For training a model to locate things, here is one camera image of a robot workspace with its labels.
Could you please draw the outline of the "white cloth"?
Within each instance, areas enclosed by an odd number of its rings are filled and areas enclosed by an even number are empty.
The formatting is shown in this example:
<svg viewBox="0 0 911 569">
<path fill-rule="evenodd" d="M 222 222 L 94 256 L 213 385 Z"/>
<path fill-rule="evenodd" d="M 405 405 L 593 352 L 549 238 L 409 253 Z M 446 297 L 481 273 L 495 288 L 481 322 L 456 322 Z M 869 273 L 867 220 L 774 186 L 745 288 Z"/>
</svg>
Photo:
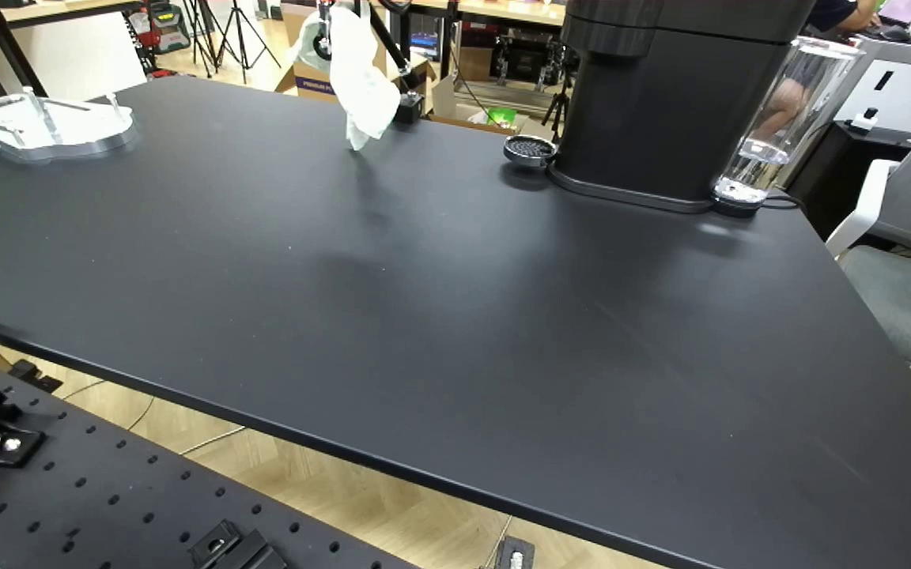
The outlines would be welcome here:
<svg viewBox="0 0 911 569">
<path fill-rule="evenodd" d="M 377 67 L 377 38 L 367 17 L 359 17 L 348 8 L 331 8 L 328 38 L 328 87 L 344 110 L 344 140 L 361 153 L 394 128 L 401 95 Z"/>
</svg>

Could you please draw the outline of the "black round lid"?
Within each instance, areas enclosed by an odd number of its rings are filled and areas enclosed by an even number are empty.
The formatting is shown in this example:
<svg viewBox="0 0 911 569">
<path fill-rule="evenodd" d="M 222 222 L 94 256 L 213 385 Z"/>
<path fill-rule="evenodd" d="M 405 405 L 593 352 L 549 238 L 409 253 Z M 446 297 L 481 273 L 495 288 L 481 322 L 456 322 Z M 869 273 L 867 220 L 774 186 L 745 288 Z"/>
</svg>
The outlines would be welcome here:
<svg viewBox="0 0 911 569">
<path fill-rule="evenodd" d="M 520 172 L 549 172 L 556 147 L 544 137 L 515 134 L 503 144 L 503 160 Z"/>
</svg>

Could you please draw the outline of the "black coffee machine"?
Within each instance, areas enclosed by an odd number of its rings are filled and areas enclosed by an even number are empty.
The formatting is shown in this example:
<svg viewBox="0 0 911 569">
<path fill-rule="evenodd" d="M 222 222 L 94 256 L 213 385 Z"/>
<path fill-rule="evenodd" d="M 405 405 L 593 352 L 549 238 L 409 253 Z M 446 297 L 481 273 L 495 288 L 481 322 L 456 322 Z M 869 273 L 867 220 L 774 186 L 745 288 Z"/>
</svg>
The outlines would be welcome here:
<svg viewBox="0 0 911 569">
<path fill-rule="evenodd" d="M 583 195 L 700 212 L 812 0 L 565 0 L 578 74 L 555 177 Z"/>
</svg>

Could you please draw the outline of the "black tripod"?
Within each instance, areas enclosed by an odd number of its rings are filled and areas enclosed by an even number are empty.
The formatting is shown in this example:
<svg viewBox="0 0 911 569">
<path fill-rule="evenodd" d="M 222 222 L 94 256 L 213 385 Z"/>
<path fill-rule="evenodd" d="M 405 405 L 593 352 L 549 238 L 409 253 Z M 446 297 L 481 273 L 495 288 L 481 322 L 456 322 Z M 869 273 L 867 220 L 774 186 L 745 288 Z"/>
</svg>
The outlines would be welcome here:
<svg viewBox="0 0 911 569">
<path fill-rule="evenodd" d="M 240 70 L 240 82 L 251 82 L 251 74 L 263 60 L 274 63 L 271 45 L 240 0 L 229 0 L 224 14 L 216 11 L 216 0 L 186 0 L 186 14 L 192 60 L 207 76 L 219 76 L 224 63 L 233 63 Z"/>
</svg>

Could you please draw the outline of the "clear water tank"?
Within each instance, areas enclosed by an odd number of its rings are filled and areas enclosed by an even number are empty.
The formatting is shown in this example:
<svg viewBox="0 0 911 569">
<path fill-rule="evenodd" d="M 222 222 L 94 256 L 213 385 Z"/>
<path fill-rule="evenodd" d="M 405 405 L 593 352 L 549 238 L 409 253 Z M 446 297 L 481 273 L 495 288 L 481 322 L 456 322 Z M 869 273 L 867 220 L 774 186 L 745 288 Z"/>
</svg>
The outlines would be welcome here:
<svg viewBox="0 0 911 569">
<path fill-rule="evenodd" d="M 784 195 L 788 177 L 829 119 L 839 87 L 856 57 L 860 50 L 845 40 L 811 35 L 791 40 L 774 82 L 714 177 L 719 206 L 759 209 Z"/>
</svg>

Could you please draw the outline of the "black perforated mounting board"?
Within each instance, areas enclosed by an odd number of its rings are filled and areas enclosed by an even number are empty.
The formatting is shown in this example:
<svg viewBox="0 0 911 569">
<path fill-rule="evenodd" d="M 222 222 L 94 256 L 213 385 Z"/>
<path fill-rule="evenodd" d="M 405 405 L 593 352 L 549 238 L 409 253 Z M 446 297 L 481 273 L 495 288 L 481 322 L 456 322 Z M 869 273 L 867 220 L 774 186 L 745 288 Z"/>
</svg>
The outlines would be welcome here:
<svg viewBox="0 0 911 569">
<path fill-rule="evenodd" d="M 0 363 L 0 569 L 411 569 Z"/>
</svg>

